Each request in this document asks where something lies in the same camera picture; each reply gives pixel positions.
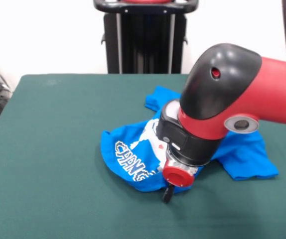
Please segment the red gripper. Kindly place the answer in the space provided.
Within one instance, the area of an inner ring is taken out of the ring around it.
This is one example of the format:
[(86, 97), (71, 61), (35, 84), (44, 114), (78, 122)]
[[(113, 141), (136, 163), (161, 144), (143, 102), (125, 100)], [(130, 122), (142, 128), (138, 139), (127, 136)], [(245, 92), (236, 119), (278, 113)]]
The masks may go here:
[(167, 160), (162, 175), (168, 182), (166, 190), (163, 194), (162, 201), (167, 204), (170, 202), (175, 186), (177, 187), (189, 187), (194, 182), (194, 176), (198, 172), (198, 167), (192, 167), (180, 163), (175, 160)]

